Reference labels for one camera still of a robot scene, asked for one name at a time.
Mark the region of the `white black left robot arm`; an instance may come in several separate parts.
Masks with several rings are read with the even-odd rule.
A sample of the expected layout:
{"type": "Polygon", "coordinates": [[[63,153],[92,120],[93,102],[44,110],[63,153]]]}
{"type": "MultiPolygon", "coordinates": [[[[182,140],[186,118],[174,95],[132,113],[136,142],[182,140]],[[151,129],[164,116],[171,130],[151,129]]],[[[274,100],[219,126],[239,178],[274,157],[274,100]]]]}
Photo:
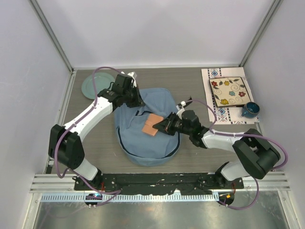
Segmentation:
{"type": "Polygon", "coordinates": [[[85,158],[82,142],[103,118],[121,105],[131,108],[145,105],[135,78],[134,72],[119,73],[112,86],[97,93],[92,104],[76,118],[51,129],[48,154],[54,165],[65,165],[82,177],[90,190],[101,189],[102,172],[85,158]]]}

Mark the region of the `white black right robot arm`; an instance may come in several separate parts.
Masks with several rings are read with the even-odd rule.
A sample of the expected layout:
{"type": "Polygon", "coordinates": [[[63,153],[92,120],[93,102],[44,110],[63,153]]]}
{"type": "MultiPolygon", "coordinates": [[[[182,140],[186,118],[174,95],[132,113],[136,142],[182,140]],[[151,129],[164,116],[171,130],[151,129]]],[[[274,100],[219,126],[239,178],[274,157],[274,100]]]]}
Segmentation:
{"type": "Polygon", "coordinates": [[[263,179],[281,158],[280,153],[257,130],[249,129],[245,133],[210,130],[201,125],[193,110],[183,111],[181,115],[171,113],[153,127],[167,135],[188,135],[190,141],[200,148],[235,153],[238,160],[223,164],[214,174],[212,185],[220,188],[227,188],[237,178],[263,179]]]}

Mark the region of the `light blue student backpack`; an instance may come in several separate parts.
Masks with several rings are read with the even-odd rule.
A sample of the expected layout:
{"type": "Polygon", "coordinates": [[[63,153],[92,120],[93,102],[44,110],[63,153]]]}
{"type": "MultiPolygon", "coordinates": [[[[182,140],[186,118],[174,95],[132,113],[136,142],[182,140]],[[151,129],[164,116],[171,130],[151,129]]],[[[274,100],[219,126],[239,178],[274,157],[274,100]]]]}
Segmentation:
{"type": "Polygon", "coordinates": [[[142,129],[150,114],[166,118],[178,109],[172,94],[165,88],[141,89],[140,95],[145,106],[129,108],[123,104],[114,111],[115,132],[122,149],[133,163],[158,166],[176,154],[182,136],[180,133],[170,136],[161,132],[151,136],[142,129]]]}

